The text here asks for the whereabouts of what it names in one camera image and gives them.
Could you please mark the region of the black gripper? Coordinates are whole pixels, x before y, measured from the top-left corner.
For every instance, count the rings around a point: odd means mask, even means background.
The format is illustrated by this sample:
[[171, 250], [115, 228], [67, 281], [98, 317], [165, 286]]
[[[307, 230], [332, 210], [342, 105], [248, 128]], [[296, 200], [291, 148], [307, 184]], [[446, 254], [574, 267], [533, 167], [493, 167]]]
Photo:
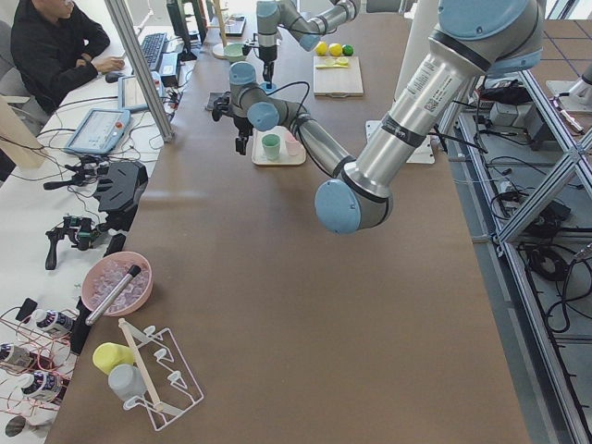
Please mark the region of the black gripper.
[[253, 135], [253, 125], [246, 117], [234, 117], [233, 123], [238, 130], [235, 139], [235, 151], [238, 154], [246, 155], [249, 139]]
[[273, 85], [275, 62], [278, 58], [278, 47], [259, 45], [257, 57], [264, 63], [263, 78], [264, 82]]

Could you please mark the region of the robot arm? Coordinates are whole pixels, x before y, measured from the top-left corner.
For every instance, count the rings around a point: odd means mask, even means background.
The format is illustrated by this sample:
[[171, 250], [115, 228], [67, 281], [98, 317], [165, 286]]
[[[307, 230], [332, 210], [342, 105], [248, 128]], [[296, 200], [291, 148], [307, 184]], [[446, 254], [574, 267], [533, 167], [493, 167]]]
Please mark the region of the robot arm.
[[305, 18], [291, 1], [258, 1], [256, 3], [258, 58], [263, 61], [263, 78], [273, 82], [278, 58], [278, 30], [285, 29], [303, 48], [310, 52], [320, 38], [335, 31], [341, 24], [352, 21], [360, 12], [360, 1], [332, 1], [332, 7], [312, 18]]
[[268, 95], [245, 61], [230, 67], [230, 90], [214, 118], [233, 118], [238, 149], [254, 130], [286, 128], [327, 172], [314, 198], [325, 228], [349, 234], [378, 226], [393, 207], [390, 182], [461, 88], [481, 76], [538, 63], [545, 7], [542, 1], [439, 2], [425, 58], [358, 156], [350, 155], [304, 106]]

